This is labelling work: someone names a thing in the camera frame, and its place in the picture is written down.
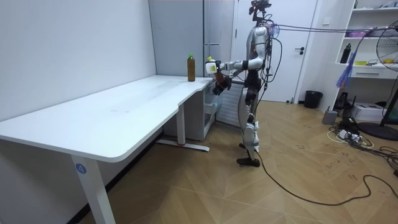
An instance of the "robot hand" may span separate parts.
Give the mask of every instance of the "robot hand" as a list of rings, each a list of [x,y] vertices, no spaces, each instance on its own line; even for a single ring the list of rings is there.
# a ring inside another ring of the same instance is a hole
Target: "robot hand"
[[[216,87],[213,89],[215,95],[220,95],[225,89],[229,90],[232,85],[232,79],[230,77],[224,76],[221,73],[216,75],[217,82]]]

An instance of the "plastic bottle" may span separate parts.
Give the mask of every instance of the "plastic bottle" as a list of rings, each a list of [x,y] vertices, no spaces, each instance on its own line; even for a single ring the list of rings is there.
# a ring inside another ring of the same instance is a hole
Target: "plastic bottle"
[[[211,75],[217,72],[216,60],[212,59],[211,56],[207,58],[205,66],[207,74]]]
[[[350,52],[351,44],[348,44],[347,47],[344,49],[343,56],[341,56],[340,63],[347,63]]]
[[[187,68],[188,68],[188,81],[195,81],[195,59],[192,54],[189,54],[189,58],[187,60]]]

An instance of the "white door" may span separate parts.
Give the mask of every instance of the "white door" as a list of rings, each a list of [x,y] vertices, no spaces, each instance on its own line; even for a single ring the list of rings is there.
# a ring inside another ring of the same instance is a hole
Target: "white door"
[[[234,60],[246,59],[246,41],[250,30],[256,25],[249,15],[250,0],[240,0],[238,3],[238,18],[236,26],[236,40]],[[270,0],[272,6],[266,9],[272,14],[272,20],[276,24],[311,27],[317,0]],[[300,70],[303,64],[304,54],[299,49],[307,49],[308,32],[293,32],[281,30],[278,39],[283,44],[282,61],[275,80],[268,84],[268,89],[261,100],[286,102],[295,97]],[[280,45],[273,41],[272,71],[275,71],[280,59]]]

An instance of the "black bottle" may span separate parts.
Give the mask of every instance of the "black bottle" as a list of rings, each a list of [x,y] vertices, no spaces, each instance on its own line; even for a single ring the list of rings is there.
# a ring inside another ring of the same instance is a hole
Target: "black bottle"
[[[344,49],[343,56],[341,56],[340,63],[347,63],[349,53],[351,53],[351,44],[348,44],[347,47]]]

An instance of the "brown bottle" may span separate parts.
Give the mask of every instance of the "brown bottle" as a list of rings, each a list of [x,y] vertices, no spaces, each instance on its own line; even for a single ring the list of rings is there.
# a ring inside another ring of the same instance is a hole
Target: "brown bottle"
[[[188,67],[188,81],[194,82],[195,81],[195,59],[193,58],[192,54],[189,54],[189,58],[187,60],[187,67]]]

